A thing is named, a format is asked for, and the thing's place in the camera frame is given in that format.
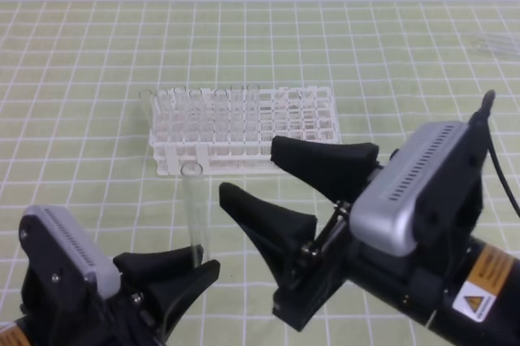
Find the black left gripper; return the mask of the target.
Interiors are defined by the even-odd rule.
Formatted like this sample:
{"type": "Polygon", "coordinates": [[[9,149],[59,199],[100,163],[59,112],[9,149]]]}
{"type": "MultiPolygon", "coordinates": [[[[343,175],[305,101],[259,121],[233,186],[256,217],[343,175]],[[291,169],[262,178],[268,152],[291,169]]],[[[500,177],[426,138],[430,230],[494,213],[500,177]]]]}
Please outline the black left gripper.
{"type": "Polygon", "coordinates": [[[21,289],[21,322],[34,345],[163,345],[192,304],[219,278],[220,262],[203,258],[199,244],[159,253],[121,253],[113,263],[125,283],[144,288],[156,331],[120,290],[98,295],[42,222],[23,216],[19,242],[28,258],[21,289]]]}

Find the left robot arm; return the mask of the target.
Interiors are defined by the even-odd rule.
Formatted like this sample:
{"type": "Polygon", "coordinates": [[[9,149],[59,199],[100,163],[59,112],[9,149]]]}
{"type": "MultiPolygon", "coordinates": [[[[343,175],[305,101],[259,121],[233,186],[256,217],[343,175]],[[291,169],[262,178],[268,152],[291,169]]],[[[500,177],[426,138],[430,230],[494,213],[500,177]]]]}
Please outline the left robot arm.
{"type": "Polygon", "coordinates": [[[3,345],[164,345],[220,274],[199,245],[107,257],[35,210],[19,237],[28,257],[22,316],[2,326],[3,345]]]}

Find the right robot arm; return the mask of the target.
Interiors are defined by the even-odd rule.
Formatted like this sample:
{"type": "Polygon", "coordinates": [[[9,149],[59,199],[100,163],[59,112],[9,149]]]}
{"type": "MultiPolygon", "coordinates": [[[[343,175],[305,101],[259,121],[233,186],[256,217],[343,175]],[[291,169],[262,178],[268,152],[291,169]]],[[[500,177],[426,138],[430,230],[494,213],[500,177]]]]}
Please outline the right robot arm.
{"type": "Polygon", "coordinates": [[[274,315],[298,331],[349,281],[453,344],[516,345],[519,261],[472,236],[488,149],[411,140],[381,165],[371,143],[277,136],[272,161],[333,203],[326,226],[230,183],[219,202],[273,274],[274,315]]]}

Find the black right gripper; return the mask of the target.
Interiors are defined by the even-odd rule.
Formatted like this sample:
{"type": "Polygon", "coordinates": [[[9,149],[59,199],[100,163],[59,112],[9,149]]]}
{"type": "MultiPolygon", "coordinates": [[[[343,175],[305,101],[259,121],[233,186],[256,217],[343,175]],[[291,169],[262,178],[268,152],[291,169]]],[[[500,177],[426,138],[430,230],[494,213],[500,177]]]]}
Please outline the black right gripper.
{"type": "Polygon", "coordinates": [[[373,249],[348,230],[348,208],[383,172],[373,143],[325,144],[275,136],[271,161],[336,203],[317,238],[317,218],[261,200],[235,184],[219,185],[220,207],[240,226],[279,286],[273,314],[301,331],[347,281],[434,332],[468,332],[479,324],[453,308],[483,243],[471,236],[483,208],[482,167],[452,166],[432,194],[457,194],[444,205],[451,223],[435,242],[404,257],[373,249]]]}

